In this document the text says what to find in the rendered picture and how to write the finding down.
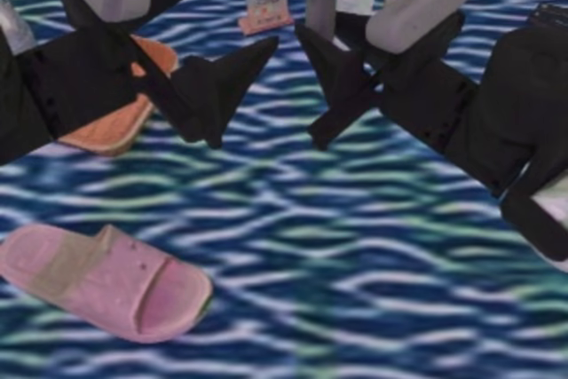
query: blue water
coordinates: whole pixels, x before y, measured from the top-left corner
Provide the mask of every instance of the blue water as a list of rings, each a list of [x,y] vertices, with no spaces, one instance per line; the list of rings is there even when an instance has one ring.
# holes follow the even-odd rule
[[[469,0],[447,61],[479,80],[540,1]],[[15,0],[44,42],[59,0]],[[290,0],[295,17],[304,0]],[[280,49],[222,151],[154,114],[107,159],[52,144],[0,168],[0,233],[112,223],[204,268],[209,315],[172,342],[124,342],[0,285],[0,379],[565,379],[568,277],[500,219],[476,182],[376,112],[329,152],[293,28],[244,38],[243,0],[186,0],[139,33],[213,59],[269,34]]]

